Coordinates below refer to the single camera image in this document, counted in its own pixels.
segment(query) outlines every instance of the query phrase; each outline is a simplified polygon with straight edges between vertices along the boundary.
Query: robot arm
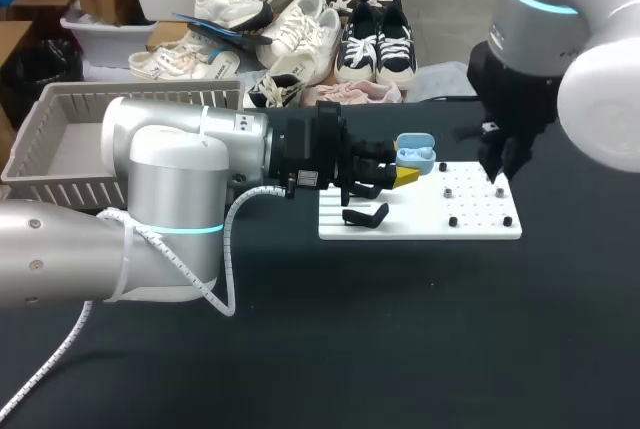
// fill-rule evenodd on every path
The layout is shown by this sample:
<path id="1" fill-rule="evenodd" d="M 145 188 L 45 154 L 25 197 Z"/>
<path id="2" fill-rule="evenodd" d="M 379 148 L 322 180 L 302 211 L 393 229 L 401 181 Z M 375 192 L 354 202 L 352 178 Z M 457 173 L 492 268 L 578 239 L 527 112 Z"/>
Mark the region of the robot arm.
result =
<path id="1" fill-rule="evenodd" d="M 512 177 L 558 116 L 588 156 L 640 171 L 640 0 L 498 0 L 468 76 L 499 128 L 479 152 L 491 178 Z"/>
<path id="2" fill-rule="evenodd" d="M 129 215 L 120 214 L 122 220 L 157 234 L 198 284 L 131 226 L 55 205 L 6 201 L 0 205 L 0 304 L 195 299 L 203 294 L 200 281 L 212 289 L 230 244 L 223 244 L 230 237 L 223 236 L 229 189 L 246 191 L 265 176 L 286 188 L 250 190 L 243 202 L 247 194 L 293 198 L 297 189 L 334 184 L 348 206 L 350 194 L 375 198 L 420 175 L 393 164 L 394 141 L 352 141 L 334 104 L 274 132 L 264 114 L 118 98 L 107 109 L 101 145 L 105 167 L 126 182 Z M 377 216 L 345 210 L 343 217 L 375 225 L 384 214 Z"/>

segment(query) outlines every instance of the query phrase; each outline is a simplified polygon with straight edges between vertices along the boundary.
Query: black cloth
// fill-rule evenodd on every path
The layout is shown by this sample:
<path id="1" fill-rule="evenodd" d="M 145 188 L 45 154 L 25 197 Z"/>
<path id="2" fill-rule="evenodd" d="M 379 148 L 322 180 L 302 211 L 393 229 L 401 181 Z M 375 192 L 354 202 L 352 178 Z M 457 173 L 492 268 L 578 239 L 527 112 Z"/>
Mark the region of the black cloth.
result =
<path id="1" fill-rule="evenodd" d="M 343 113 L 356 136 L 430 132 L 446 161 L 473 159 L 451 133 L 483 117 L 445 102 Z M 98 304 L 3 429 L 636 428 L 640 175 L 555 125 L 512 190 L 524 233 L 508 242 L 322 241 L 317 194 L 253 199 L 234 224 L 235 317 Z M 0 400 L 79 311 L 0 311 Z"/>

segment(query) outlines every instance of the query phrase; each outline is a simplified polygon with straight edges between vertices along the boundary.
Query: white spiral cable wrap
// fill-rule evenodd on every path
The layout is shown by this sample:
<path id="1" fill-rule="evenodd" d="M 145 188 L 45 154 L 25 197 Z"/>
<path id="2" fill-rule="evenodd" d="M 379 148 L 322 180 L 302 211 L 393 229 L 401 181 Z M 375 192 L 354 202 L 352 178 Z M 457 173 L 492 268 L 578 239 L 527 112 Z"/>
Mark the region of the white spiral cable wrap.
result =
<path id="1" fill-rule="evenodd" d="M 0 423 L 2 423 L 2 421 L 9 415 L 9 413 L 20 403 L 20 401 L 24 399 L 29 391 L 33 389 L 38 382 L 40 382 L 40 379 L 42 379 L 47 374 L 47 372 L 51 370 L 54 364 L 58 362 L 58 360 L 65 352 L 67 352 L 67 349 L 71 347 L 71 344 L 73 344 L 73 341 L 75 341 L 76 337 L 78 337 L 78 334 L 80 334 L 80 331 L 87 322 L 87 319 L 89 319 L 91 306 L 93 306 L 93 302 L 84 302 L 84 306 L 82 306 L 82 311 L 80 312 L 80 317 L 78 318 L 76 325 L 73 326 L 73 329 L 71 329 L 71 332 L 64 340 L 64 342 L 60 344 L 60 347 L 56 349 L 56 352 L 53 353 L 53 355 L 47 360 L 47 362 L 45 362 L 42 367 L 38 369 L 38 372 L 31 376 L 31 379 L 29 379 L 25 383 L 25 385 L 22 386 L 22 388 L 15 394 L 15 396 L 13 396 L 11 400 L 5 404 L 2 410 L 0 410 Z"/>
<path id="2" fill-rule="evenodd" d="M 118 209 L 107 209 L 98 214 L 97 217 L 100 219 L 106 220 L 115 220 L 119 221 L 122 224 L 133 223 L 134 230 L 140 234 L 149 244 L 155 247 L 160 253 L 167 258 L 179 271 L 182 273 L 187 280 L 198 289 L 204 298 L 211 303 L 213 307 L 218 309 L 222 314 L 227 317 L 233 316 L 236 312 L 236 291 L 233 283 L 233 265 L 231 263 L 231 228 L 233 226 L 233 219 L 240 209 L 240 206 L 244 204 L 247 200 L 251 199 L 255 196 L 268 195 L 268 196 L 278 196 L 285 197 L 285 190 L 281 187 L 277 186 L 260 186 L 253 188 L 244 194 L 242 194 L 229 208 L 229 212 L 227 213 L 227 218 L 224 221 L 224 233 L 223 233 L 223 243 L 224 243 L 224 271 L 227 281 L 227 299 L 228 306 L 225 306 L 220 299 L 218 299 L 213 293 L 207 289 L 204 283 L 198 279 L 198 277 L 189 270 L 187 266 L 180 260 L 178 256 L 174 254 L 174 252 L 167 247 L 167 245 L 162 242 L 160 236 L 155 232 L 151 231 L 144 224 L 140 224 L 134 221 L 128 213 L 124 211 L 120 211 Z M 71 344 L 80 334 L 80 331 L 84 327 L 87 319 L 89 317 L 89 313 L 91 312 L 91 306 L 93 305 L 92 301 L 85 301 L 84 306 L 82 307 L 82 312 L 80 313 L 80 317 L 78 318 L 78 322 L 76 322 L 75 326 L 64 340 L 64 342 L 60 345 L 60 347 L 53 353 L 53 355 L 49 358 L 44 365 L 38 369 L 31 379 L 27 381 L 27 383 L 22 386 L 22 388 L 16 393 L 15 396 L 11 398 L 11 400 L 0 410 L 0 423 L 9 415 L 9 413 L 20 403 L 22 399 L 27 395 L 27 393 L 33 389 L 33 387 L 51 370 L 56 362 L 63 356 L 65 352 L 71 347 Z"/>

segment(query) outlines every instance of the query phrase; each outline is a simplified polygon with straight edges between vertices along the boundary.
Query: sticker label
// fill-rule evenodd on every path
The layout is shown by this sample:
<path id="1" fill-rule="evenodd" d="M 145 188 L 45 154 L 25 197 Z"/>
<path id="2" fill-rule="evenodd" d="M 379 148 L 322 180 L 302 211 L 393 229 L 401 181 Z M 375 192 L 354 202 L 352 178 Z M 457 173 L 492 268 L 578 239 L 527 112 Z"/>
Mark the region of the sticker label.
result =
<path id="1" fill-rule="evenodd" d="M 307 68 L 307 66 L 305 66 L 304 62 L 301 62 L 300 64 L 298 64 L 296 67 L 293 68 L 293 71 L 291 71 L 291 74 L 293 74 L 294 76 L 297 76 L 298 74 L 302 73 L 302 71 L 304 71 Z"/>
<path id="2" fill-rule="evenodd" d="M 318 184 L 318 173 L 316 171 L 298 171 L 298 185 L 315 187 Z"/>

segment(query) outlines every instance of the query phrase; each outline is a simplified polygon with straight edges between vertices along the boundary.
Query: white shoe sole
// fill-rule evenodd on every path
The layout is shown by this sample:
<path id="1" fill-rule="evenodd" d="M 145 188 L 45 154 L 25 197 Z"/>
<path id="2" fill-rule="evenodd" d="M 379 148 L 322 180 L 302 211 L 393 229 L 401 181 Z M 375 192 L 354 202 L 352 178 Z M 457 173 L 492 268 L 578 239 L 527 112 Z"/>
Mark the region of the white shoe sole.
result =
<path id="1" fill-rule="evenodd" d="M 338 70 L 338 59 L 336 58 L 336 62 L 334 64 L 335 70 L 333 71 L 333 75 L 336 78 L 336 82 L 338 84 L 344 84 L 346 82 L 360 82 L 360 81 L 369 81 L 375 82 L 375 72 L 371 71 L 371 74 L 366 76 L 361 76 L 358 74 L 353 75 L 345 75 Z"/>
<path id="2" fill-rule="evenodd" d="M 376 82 L 385 86 L 388 86 L 392 82 L 395 82 L 398 86 L 398 89 L 400 89 L 401 91 L 408 91 L 416 82 L 416 73 L 414 72 L 413 76 L 411 76 L 411 78 L 409 79 L 395 80 L 393 78 L 385 78 L 384 76 L 381 77 L 380 74 L 376 71 Z"/>

